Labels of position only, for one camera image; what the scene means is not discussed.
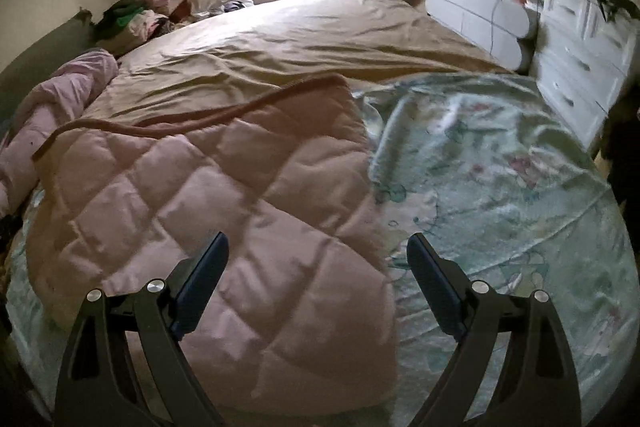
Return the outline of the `grey upholstered headboard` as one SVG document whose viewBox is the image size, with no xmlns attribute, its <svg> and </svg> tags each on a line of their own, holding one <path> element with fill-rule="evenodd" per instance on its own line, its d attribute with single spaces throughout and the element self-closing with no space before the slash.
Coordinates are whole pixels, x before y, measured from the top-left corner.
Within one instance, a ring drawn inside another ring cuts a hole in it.
<svg viewBox="0 0 640 427">
<path fill-rule="evenodd" d="M 94 47 L 92 13 L 81 9 L 22 52 L 1 72 L 1 124 L 13 116 L 18 104 L 38 83 L 61 65 Z"/>
</svg>

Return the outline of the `pile of clothes by headboard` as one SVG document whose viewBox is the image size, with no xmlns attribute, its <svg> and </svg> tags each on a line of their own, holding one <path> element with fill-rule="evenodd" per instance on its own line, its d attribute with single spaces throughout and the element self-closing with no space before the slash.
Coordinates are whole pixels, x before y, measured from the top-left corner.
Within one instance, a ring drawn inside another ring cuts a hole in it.
<svg viewBox="0 0 640 427">
<path fill-rule="evenodd" d="M 193 22 L 191 0 L 119 0 L 94 25 L 93 39 L 120 57 Z"/>
</svg>

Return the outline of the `white chest of drawers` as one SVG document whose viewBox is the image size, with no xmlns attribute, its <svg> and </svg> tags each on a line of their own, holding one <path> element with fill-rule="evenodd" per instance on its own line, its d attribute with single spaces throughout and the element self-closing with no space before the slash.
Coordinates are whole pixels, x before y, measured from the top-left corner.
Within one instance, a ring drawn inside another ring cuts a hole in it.
<svg viewBox="0 0 640 427">
<path fill-rule="evenodd" d="M 544 0 L 529 69 L 544 101 L 589 153 L 608 113 L 639 75 L 639 21 L 597 0 Z"/>
</svg>

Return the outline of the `tan bed cover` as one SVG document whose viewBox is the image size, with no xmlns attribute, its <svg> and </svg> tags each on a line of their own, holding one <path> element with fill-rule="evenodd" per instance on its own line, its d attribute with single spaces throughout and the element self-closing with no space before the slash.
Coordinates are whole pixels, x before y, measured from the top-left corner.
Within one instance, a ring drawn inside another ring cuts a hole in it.
<svg viewBox="0 0 640 427">
<path fill-rule="evenodd" d="M 326 75 L 354 90 L 422 72 L 498 72 L 487 52 L 402 0 L 279 0 L 171 31 L 124 55 L 86 117 L 137 124 L 243 104 Z"/>
</svg>

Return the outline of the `rolled pink duvet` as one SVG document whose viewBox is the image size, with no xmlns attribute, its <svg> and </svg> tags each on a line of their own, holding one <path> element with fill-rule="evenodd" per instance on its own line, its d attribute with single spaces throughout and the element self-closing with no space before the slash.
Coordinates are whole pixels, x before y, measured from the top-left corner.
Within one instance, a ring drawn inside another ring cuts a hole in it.
<svg viewBox="0 0 640 427">
<path fill-rule="evenodd" d="M 38 183 L 32 155 L 51 133 L 79 118 L 118 74 L 107 50 L 90 50 L 60 66 L 25 96 L 1 142 L 1 216 L 20 207 Z"/>
</svg>

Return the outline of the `white rounded side cabinet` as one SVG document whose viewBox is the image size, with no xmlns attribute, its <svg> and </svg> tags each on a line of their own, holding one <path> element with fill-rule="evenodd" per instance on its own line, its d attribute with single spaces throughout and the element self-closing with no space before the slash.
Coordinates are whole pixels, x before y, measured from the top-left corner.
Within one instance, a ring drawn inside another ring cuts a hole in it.
<svg viewBox="0 0 640 427">
<path fill-rule="evenodd" d="M 486 51 L 502 67 L 527 72 L 538 16 L 516 0 L 424 0 L 427 14 Z"/>
</svg>

